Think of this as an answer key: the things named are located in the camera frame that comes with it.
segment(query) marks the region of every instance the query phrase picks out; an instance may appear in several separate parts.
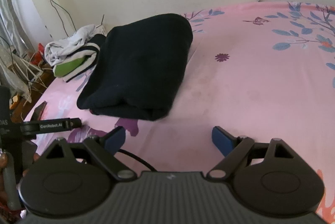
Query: white cloth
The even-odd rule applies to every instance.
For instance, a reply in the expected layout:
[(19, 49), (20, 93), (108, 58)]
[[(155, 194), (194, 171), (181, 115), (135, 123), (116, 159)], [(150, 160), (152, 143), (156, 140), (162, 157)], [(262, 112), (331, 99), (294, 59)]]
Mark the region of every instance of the white cloth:
[(65, 60), (66, 56), (79, 49), (93, 37), (95, 25), (83, 26), (71, 37), (52, 41), (45, 46), (44, 57), (46, 61), (54, 66)]

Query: bed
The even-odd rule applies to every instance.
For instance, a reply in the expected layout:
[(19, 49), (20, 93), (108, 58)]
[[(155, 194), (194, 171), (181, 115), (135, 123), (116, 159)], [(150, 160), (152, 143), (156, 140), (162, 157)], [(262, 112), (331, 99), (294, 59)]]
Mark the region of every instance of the bed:
[(150, 122), (95, 116), (76, 107), (92, 70), (69, 83), (56, 79), (36, 104), (47, 101), (42, 119), (79, 117), (85, 126), (39, 135), (38, 153), (56, 137), (80, 142), (121, 125), (127, 132), (123, 149), (157, 170), (208, 172), (222, 159), (211, 141), (214, 126), (259, 142), (279, 137), (323, 178), (326, 192), (317, 212), (335, 223), (335, 7), (249, 3), (183, 16), (194, 39), (167, 117)]

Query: green fabric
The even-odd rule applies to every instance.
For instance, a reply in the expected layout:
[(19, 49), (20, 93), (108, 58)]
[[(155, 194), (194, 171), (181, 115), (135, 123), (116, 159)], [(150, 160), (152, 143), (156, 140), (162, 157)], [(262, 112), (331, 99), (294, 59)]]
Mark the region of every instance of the green fabric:
[(54, 75), (55, 77), (64, 77), (68, 73), (71, 73), (74, 69), (80, 66), (86, 57), (78, 58), (71, 60), (69, 62), (62, 62), (60, 64), (55, 65)]

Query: blue gripper pad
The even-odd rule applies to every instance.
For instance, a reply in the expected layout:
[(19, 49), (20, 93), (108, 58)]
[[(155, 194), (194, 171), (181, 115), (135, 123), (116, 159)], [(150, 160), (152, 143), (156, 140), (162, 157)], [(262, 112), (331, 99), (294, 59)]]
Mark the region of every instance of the blue gripper pad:
[(213, 144), (215, 144), (218, 150), (220, 150), (222, 155), (224, 155), (225, 157), (235, 148), (234, 140), (232, 140), (228, 136), (231, 136), (231, 135), (225, 130), (221, 129), (220, 127), (214, 127), (212, 130)]
[(104, 149), (114, 155), (126, 141), (126, 130), (120, 127), (114, 134), (105, 140)]

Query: folded black cloth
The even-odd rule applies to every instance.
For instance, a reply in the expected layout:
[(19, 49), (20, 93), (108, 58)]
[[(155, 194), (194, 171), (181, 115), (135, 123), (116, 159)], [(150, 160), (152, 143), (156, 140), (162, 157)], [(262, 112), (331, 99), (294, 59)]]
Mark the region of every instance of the folded black cloth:
[(188, 20), (177, 14), (114, 27), (77, 107), (121, 118), (164, 117), (183, 80), (192, 39)]

